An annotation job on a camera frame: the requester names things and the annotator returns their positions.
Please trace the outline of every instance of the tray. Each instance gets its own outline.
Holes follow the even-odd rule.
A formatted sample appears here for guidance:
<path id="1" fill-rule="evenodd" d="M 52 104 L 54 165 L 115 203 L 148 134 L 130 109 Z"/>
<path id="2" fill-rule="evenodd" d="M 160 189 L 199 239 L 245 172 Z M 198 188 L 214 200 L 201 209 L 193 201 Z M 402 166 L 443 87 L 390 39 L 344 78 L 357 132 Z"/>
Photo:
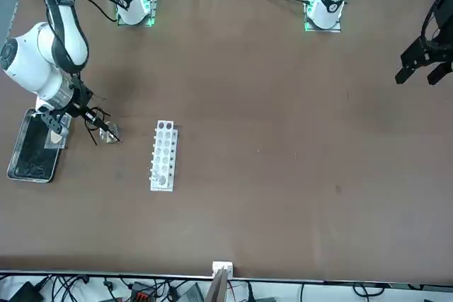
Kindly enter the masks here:
<path id="1" fill-rule="evenodd" d="M 49 129 L 35 113 L 33 108 L 25 113 L 6 173 L 12 180 L 47 183 L 54 176 L 60 149 L 45 148 Z"/>

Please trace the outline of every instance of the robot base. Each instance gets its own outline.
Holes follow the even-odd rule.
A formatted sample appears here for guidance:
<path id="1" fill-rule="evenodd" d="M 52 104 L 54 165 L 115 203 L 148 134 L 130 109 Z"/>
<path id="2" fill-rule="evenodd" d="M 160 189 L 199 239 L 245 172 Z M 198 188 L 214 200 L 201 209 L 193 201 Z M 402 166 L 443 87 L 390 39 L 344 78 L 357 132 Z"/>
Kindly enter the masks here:
<path id="1" fill-rule="evenodd" d="M 308 0 L 308 1 L 310 1 L 310 5 L 304 4 L 304 30 L 305 30 L 305 32 L 313 32 L 313 31 L 334 32 L 334 33 L 341 32 L 340 21 L 338 21 L 332 28 L 329 28 L 327 30 L 318 28 L 316 25 L 314 25 L 311 22 L 311 20 L 309 20 L 308 13 L 312 11 L 313 3 L 315 2 L 315 0 Z"/>
<path id="2" fill-rule="evenodd" d="M 156 8 L 157 8 L 157 0 L 143 0 L 143 7 L 146 10 L 149 10 L 149 14 L 143 18 L 143 20 L 134 25 L 134 26 L 146 26 L 152 27 L 156 21 Z M 116 18 L 118 22 L 118 26 L 130 26 L 126 24 L 123 19 L 121 19 L 118 10 L 116 11 Z"/>

